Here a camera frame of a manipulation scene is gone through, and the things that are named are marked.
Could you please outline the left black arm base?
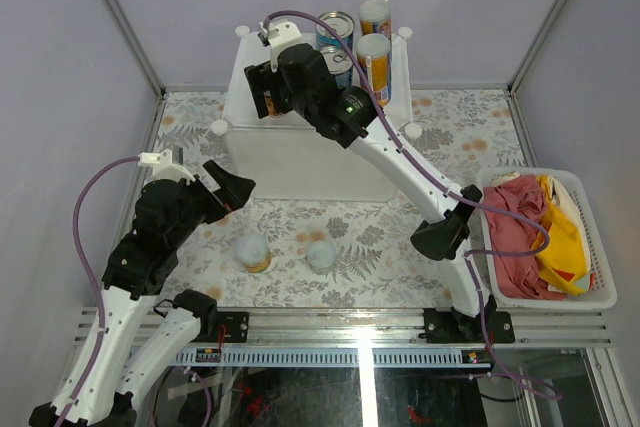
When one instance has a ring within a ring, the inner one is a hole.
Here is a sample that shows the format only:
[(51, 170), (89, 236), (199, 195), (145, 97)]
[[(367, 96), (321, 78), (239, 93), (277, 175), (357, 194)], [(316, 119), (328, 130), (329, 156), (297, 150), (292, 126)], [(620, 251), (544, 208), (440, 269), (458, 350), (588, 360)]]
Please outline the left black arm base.
[(220, 311), (217, 301), (196, 290), (186, 289), (173, 299), (163, 299), (153, 311), (167, 318), (173, 310), (183, 309), (188, 317), (197, 319), (199, 327), (193, 342), (246, 343), (249, 331), (249, 313)]

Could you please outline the orange tall can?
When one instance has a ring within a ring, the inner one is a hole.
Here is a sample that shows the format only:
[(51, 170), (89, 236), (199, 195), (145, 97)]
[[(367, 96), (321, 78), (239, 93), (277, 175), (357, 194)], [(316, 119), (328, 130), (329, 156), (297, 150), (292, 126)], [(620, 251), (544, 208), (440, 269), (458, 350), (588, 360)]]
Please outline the orange tall can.
[(359, 8), (363, 35), (380, 34), (391, 39), (391, 9), (388, 0), (367, 0)]

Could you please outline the tall can with spoon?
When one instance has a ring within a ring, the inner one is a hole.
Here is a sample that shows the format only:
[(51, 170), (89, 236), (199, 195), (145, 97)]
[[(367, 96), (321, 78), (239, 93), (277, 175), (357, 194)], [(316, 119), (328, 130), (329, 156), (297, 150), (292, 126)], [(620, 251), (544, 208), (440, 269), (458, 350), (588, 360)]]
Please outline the tall can with spoon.
[(386, 106), (392, 92), (390, 40), (382, 34), (366, 34), (357, 42), (356, 55), (379, 104)]

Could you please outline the blue can with clear lid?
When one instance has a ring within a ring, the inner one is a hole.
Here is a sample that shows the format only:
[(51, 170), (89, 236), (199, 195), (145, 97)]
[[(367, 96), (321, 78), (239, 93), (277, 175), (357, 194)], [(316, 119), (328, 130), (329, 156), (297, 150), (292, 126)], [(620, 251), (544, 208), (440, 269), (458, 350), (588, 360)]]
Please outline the blue can with clear lid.
[[(331, 11), (323, 13), (319, 16), (319, 19), (332, 29), (339, 38), (347, 45), (347, 47), (353, 49), (354, 19), (347, 13), (342, 11)], [(341, 49), (342, 44), (322, 25), (316, 26), (316, 47), (322, 49), (324, 47), (334, 46)]]

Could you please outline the white plastic cube cabinet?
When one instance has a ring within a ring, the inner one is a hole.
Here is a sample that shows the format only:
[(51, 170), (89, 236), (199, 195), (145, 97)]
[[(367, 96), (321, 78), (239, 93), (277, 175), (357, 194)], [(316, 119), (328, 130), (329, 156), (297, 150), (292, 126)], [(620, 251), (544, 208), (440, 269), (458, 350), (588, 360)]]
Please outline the white plastic cube cabinet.
[(211, 124), (224, 141), (238, 176), (256, 183), (259, 199), (386, 202), (398, 192), (373, 165), (322, 138), (289, 112), (257, 117), (244, 69), (269, 59), (256, 32), (236, 29), (240, 43), (222, 118)]

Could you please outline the blue can silver top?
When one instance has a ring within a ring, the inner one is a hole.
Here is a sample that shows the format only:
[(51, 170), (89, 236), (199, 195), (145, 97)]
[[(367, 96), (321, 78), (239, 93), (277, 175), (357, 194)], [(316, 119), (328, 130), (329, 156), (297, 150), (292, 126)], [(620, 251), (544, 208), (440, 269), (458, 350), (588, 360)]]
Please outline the blue can silver top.
[(337, 87), (341, 91), (349, 88), (352, 85), (353, 63), (347, 53), (335, 46), (322, 47), (319, 52), (322, 54)]

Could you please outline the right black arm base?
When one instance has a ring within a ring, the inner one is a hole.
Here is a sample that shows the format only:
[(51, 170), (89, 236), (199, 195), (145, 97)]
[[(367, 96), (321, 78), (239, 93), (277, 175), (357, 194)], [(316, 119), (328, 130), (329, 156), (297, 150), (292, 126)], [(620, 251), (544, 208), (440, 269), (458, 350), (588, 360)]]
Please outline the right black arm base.
[(489, 296), (484, 314), (485, 329), (482, 329), (480, 315), (472, 318), (453, 308), (448, 311), (424, 309), (424, 327), (418, 337), (434, 344), (483, 343), (485, 331), (491, 344), (515, 342), (511, 316), (497, 309), (493, 295)]

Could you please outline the short orange can white lid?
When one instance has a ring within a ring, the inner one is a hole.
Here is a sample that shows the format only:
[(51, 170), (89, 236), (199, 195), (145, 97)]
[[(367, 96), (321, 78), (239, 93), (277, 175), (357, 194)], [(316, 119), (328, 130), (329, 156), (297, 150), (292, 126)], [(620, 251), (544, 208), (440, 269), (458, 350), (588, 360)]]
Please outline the short orange can white lid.
[(270, 91), (266, 91), (263, 94), (263, 97), (269, 117), (279, 117), (285, 115), (288, 112), (287, 108), (282, 108), (276, 103)]

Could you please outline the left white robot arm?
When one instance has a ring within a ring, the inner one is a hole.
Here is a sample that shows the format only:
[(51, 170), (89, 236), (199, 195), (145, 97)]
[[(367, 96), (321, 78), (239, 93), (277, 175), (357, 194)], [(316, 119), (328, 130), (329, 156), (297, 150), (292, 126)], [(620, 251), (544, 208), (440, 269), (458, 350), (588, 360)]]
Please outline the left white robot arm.
[(151, 169), (135, 204), (131, 230), (111, 252), (101, 278), (84, 268), (97, 313), (81, 352), (54, 399), (31, 413), (31, 426), (132, 426), (141, 403), (176, 354), (190, 342), (218, 332), (215, 299), (186, 289), (171, 300), (161, 326), (133, 353), (145, 316), (178, 265), (178, 251), (202, 225), (240, 210), (256, 186), (215, 161), (205, 171), (209, 190), (171, 151), (143, 152), (132, 163)]

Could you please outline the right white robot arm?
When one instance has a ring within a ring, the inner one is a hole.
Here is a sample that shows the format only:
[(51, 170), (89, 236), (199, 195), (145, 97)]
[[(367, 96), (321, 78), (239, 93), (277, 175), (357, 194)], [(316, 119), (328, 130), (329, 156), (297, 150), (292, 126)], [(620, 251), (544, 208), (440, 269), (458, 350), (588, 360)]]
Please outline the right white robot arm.
[(320, 136), (368, 161), (407, 196), (422, 217), (411, 236), (413, 247), (447, 265), (458, 334), (472, 342), (488, 334), (487, 294), (464, 254), (480, 191), (449, 182), (392, 127), (365, 74), (358, 86), (339, 88), (322, 54), (307, 43), (286, 48), (274, 63), (246, 67), (244, 75), (259, 117), (271, 110), (297, 113)]

